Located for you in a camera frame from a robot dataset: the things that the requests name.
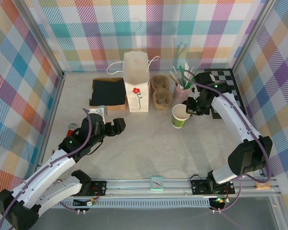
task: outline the plaid wall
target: plaid wall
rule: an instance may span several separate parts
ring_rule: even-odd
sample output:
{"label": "plaid wall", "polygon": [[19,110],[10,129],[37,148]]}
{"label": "plaid wall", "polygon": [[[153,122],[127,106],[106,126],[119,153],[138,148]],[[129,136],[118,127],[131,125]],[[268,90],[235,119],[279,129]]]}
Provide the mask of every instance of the plaid wall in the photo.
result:
{"label": "plaid wall", "polygon": [[228,68],[265,1],[26,0],[66,71],[106,70],[132,50],[160,56],[151,69]]}
{"label": "plaid wall", "polygon": [[273,175],[288,209],[288,0],[278,0],[236,78],[252,124],[272,137]]}
{"label": "plaid wall", "polygon": [[12,0],[0,0],[0,191],[32,171],[58,80]]}

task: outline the red flower drawing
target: red flower drawing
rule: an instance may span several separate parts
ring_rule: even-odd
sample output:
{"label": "red flower drawing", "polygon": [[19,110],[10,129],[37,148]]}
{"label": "red flower drawing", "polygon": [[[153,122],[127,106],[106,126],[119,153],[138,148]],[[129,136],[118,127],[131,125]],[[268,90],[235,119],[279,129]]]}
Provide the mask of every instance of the red flower drawing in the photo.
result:
{"label": "red flower drawing", "polygon": [[135,94],[140,92],[140,89],[134,88],[133,91]]}

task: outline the white paper bag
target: white paper bag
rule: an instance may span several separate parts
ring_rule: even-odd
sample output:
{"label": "white paper bag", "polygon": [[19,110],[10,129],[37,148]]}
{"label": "white paper bag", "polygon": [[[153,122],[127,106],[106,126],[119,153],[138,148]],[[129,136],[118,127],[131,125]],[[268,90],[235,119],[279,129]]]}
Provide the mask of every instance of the white paper bag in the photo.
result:
{"label": "white paper bag", "polygon": [[125,82],[126,95],[128,99],[130,112],[148,112],[149,110],[149,65],[152,61],[159,59],[159,56],[154,57],[151,61],[148,60],[147,53],[142,51],[131,51],[124,53],[124,61],[115,62],[123,63],[123,73]]}

